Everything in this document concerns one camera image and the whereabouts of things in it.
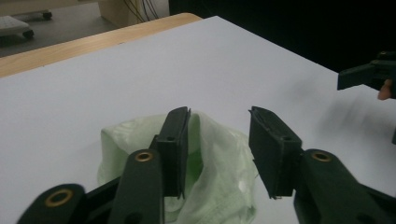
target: white paper sheet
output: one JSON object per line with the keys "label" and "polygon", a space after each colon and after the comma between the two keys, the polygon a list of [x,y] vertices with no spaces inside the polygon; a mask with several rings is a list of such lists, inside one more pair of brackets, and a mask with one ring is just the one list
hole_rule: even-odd
{"label": "white paper sheet", "polygon": [[[0,223],[41,192],[96,187],[100,130],[179,106],[248,133],[249,113],[277,113],[304,141],[338,156],[363,184],[395,194],[395,101],[220,18],[198,21],[0,79]],[[254,223],[296,223],[292,198],[257,181]]]}

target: translucent plastic bag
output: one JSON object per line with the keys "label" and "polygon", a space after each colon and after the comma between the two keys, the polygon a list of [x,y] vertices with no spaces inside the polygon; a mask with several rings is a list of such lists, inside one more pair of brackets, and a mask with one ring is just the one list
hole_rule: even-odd
{"label": "translucent plastic bag", "polygon": [[[122,173],[129,154],[148,148],[166,115],[133,119],[102,130],[103,161],[99,184]],[[253,200],[257,169],[248,138],[192,111],[185,199],[165,198],[165,220],[176,223],[250,223],[256,214]]]}

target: wooden surface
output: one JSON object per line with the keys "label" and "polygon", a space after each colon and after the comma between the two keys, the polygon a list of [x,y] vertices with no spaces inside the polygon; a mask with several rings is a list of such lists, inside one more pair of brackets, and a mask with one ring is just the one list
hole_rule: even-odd
{"label": "wooden surface", "polygon": [[147,35],[154,35],[161,31],[199,20],[201,20],[201,18],[195,15],[183,13],[99,35],[88,36],[43,49],[35,49],[0,58],[0,77],[10,76],[47,64],[56,63],[61,60],[115,46]]}

